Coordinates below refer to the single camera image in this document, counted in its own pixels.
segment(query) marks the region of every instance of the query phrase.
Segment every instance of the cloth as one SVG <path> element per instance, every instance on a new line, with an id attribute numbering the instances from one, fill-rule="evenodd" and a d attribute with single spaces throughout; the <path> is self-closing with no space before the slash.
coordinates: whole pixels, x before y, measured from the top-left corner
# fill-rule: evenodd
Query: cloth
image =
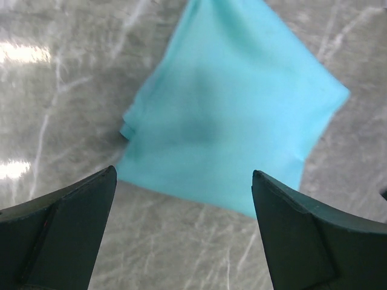
<path id="1" fill-rule="evenodd" d="M 252 173 L 297 190 L 349 91 L 261 0 L 190 0 L 124 115 L 119 179 L 255 217 Z"/>

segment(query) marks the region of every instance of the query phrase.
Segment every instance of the table surface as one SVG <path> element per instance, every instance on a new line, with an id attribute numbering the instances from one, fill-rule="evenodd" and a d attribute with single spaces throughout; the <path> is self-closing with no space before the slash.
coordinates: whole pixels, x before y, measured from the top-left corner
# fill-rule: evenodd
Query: table surface
<path id="1" fill-rule="evenodd" d="M 302 191 L 387 219 L 387 13 L 369 0 L 268 3 L 352 92 Z M 122 113 L 185 0 L 0 1 L 0 208 L 114 164 Z M 90 289 L 272 289 L 257 222 L 119 183 Z"/>

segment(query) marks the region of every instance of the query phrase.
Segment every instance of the light blue cloth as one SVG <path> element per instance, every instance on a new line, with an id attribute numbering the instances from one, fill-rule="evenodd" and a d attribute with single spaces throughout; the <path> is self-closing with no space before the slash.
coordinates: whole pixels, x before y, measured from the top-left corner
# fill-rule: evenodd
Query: light blue cloth
<path id="1" fill-rule="evenodd" d="M 119 179 L 255 217 L 252 173 L 298 189 L 349 91 L 261 0 L 190 0 L 124 116 Z"/>

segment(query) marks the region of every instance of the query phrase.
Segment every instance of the towel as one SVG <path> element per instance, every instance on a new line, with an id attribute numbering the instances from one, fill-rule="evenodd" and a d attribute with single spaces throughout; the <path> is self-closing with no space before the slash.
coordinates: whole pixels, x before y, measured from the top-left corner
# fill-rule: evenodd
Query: towel
<path id="1" fill-rule="evenodd" d="M 262 0 L 190 0 L 123 119 L 118 178 L 255 217 L 252 173 L 297 190 L 349 91 Z"/>

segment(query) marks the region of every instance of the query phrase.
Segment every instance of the marble surface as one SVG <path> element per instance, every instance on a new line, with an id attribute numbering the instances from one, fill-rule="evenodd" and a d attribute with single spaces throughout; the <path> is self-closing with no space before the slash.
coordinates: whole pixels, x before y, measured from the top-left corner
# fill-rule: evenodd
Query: marble surface
<path id="1" fill-rule="evenodd" d="M 186 0 L 0 0 L 0 208 L 114 164 L 121 115 Z M 302 191 L 387 219 L 387 13 L 379 0 L 268 3 L 352 91 Z M 272 289 L 257 222 L 119 183 L 90 289 Z"/>

